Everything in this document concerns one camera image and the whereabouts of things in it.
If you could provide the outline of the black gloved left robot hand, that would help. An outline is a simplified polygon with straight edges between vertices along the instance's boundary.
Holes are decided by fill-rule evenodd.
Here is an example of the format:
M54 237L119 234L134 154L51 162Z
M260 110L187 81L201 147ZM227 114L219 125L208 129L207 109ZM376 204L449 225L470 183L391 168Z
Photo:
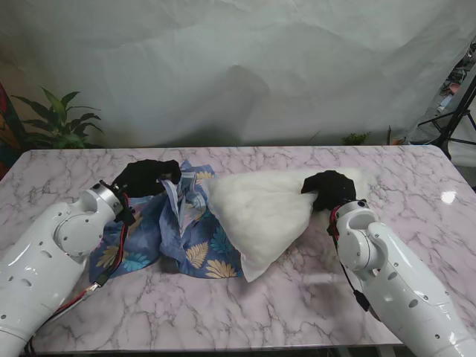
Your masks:
M162 181L178 184L181 179L179 163L175 160L141 160L127 164L112 186L129 198L157 196L165 191Z

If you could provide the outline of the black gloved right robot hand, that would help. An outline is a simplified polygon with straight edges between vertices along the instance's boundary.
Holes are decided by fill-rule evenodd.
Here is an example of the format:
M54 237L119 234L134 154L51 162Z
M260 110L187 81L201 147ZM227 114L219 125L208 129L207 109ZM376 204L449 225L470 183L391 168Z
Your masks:
M315 211L332 211L336 207L356 200L354 181L334 170L326 170L306 178L300 193L317 194L313 203Z

